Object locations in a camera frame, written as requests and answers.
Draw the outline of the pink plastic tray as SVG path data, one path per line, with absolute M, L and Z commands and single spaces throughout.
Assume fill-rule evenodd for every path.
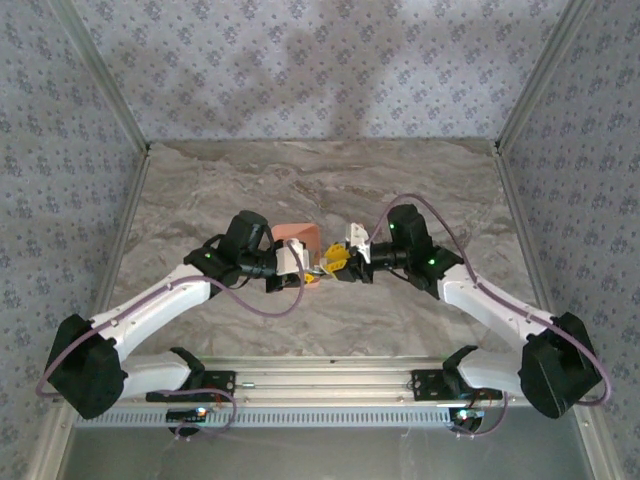
M 310 252 L 310 260 L 314 265 L 321 257 L 321 233 L 318 225 L 313 223 L 278 224 L 272 227 L 275 240 L 289 240 L 296 238 L 306 245 Z

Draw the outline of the grey metal panel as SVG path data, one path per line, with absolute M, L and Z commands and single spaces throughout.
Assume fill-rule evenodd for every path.
M 79 429 L 58 480 L 594 480 L 576 441 L 421 429 Z

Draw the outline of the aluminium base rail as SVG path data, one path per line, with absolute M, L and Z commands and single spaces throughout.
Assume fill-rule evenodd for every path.
M 266 404 L 382 404 L 392 400 L 411 403 L 441 403 L 446 406 L 485 406 L 499 400 L 415 401 L 408 386 L 412 370 L 441 369 L 442 364 L 407 359 L 337 358 L 311 359 L 300 363 L 293 359 L 246 359 L 240 362 L 205 362 L 206 370 L 234 371 L 234 395 L 230 397 L 260 405 Z

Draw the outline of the aluminium table side rail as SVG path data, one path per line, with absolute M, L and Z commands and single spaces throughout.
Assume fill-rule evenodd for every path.
M 496 151 L 496 165 L 503 185 L 506 200 L 513 216 L 524 263 L 532 285 L 536 302 L 541 309 L 561 314 L 564 308 L 558 307 L 552 298 L 551 287 L 543 271 L 538 255 L 538 248 L 533 237 L 516 182 L 509 162 L 499 151 Z
M 125 209 L 120 218 L 120 224 L 115 240 L 112 242 L 112 248 L 109 254 L 108 262 L 104 276 L 101 280 L 94 304 L 90 310 L 89 318 L 94 315 L 106 311 L 109 307 L 110 300 L 113 295 L 118 272 L 120 269 L 122 257 L 126 242 L 131 230 L 131 225 L 135 218 L 137 205 L 144 188 L 147 172 L 150 165 L 149 159 L 150 148 L 144 151 L 140 163 L 135 171 L 135 176 L 129 194 L 126 199 Z

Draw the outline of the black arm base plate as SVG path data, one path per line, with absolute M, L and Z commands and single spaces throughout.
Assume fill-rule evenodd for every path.
M 445 400 L 502 400 L 499 390 L 469 386 L 458 373 L 442 369 L 412 370 L 408 382 L 415 401 Z
M 234 371 L 212 371 L 204 370 L 199 373 L 191 373 L 185 383 L 178 391 L 187 391 L 185 395 L 163 395 L 158 392 L 147 393 L 145 400 L 147 402 L 229 402 L 226 396 L 220 393 L 209 393 L 209 390 L 215 389 L 227 393 L 229 396 L 234 395 L 236 373 Z

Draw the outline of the aluminium corner post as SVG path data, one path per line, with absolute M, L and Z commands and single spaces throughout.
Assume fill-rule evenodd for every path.
M 511 109 L 495 141 L 499 155 L 508 152 L 552 80 L 553 74 L 571 46 L 596 0 L 567 0 L 544 48 L 528 75 L 524 88 Z
M 65 33 L 89 71 L 92 80 L 124 134 L 141 154 L 148 152 L 148 143 L 136 122 L 115 77 L 100 54 L 89 30 L 78 14 L 72 0 L 47 0 Z

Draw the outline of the aluminium lower frame bar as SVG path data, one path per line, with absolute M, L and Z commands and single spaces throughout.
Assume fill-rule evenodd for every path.
M 47 417 L 24 480 L 57 480 L 72 427 L 71 420 L 60 416 Z
M 600 407 L 574 410 L 594 480 L 626 480 Z

